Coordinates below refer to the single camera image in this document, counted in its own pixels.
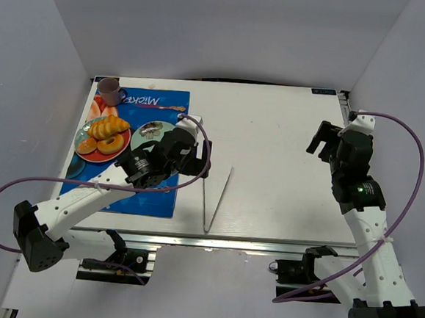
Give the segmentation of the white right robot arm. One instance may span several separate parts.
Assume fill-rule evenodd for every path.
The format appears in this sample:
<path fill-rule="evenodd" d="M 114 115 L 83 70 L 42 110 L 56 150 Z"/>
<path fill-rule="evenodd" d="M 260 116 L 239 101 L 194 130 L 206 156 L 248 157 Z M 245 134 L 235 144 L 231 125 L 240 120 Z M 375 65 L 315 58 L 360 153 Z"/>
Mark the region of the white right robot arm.
<path fill-rule="evenodd" d="M 328 163 L 333 196 L 354 237 L 364 281 L 351 273 L 327 282 L 347 310 L 347 318 L 425 318 L 425 306 L 405 283 L 388 229 L 380 185 L 368 174 L 373 154 L 370 134 L 341 129 L 324 121 L 307 152 L 324 147 L 319 158 Z"/>

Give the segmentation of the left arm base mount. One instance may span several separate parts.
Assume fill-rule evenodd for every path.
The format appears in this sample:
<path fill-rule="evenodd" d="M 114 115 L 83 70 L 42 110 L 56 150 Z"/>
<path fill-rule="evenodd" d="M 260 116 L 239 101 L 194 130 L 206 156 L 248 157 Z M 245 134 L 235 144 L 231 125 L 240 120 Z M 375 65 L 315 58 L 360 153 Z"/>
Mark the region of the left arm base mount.
<path fill-rule="evenodd" d="M 76 273 L 77 280 L 145 286 L 153 270 L 156 254 L 151 247 L 126 244 L 115 230 L 85 231 L 84 238 L 94 239 L 85 252 Z"/>

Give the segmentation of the long twisted bread roll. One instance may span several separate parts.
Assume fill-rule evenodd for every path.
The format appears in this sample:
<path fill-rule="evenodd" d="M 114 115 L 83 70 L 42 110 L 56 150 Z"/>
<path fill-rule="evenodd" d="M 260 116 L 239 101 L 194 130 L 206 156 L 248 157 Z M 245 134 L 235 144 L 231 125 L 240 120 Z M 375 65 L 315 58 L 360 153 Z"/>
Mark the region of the long twisted bread roll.
<path fill-rule="evenodd" d="M 90 137 L 97 140 L 105 140 L 120 131 L 119 124 L 112 121 L 93 123 L 87 130 Z"/>

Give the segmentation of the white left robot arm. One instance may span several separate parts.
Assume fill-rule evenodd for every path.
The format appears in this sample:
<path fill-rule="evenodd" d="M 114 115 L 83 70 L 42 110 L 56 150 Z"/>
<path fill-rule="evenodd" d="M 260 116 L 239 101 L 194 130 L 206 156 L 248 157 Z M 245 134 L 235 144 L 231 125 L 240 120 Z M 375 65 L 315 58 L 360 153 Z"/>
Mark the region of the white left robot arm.
<path fill-rule="evenodd" d="M 127 265 L 128 248 L 114 229 L 75 231 L 95 212 L 138 193 L 158 192 L 169 177 L 208 174 L 211 142 L 197 157 L 197 139 L 182 128 L 166 131 L 157 141 L 126 149 L 114 164 L 87 183 L 36 205 L 14 208 L 13 232 L 31 272 L 42 272 L 63 259 L 88 259 L 109 267 Z"/>

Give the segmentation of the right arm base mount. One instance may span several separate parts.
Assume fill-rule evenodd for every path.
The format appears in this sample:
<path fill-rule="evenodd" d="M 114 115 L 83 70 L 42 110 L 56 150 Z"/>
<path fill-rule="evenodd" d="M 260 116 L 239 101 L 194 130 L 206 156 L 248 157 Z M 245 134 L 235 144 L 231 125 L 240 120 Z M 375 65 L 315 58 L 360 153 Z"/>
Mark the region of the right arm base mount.
<path fill-rule="evenodd" d="M 269 271 L 277 276 L 276 296 L 316 282 L 318 278 L 314 273 L 314 259 L 322 256 L 337 257 L 338 254 L 328 246 L 309 247 L 300 260 L 279 259 L 271 262 L 268 265 Z M 325 284 L 298 294 L 297 297 L 306 297 L 310 302 L 339 304 Z"/>

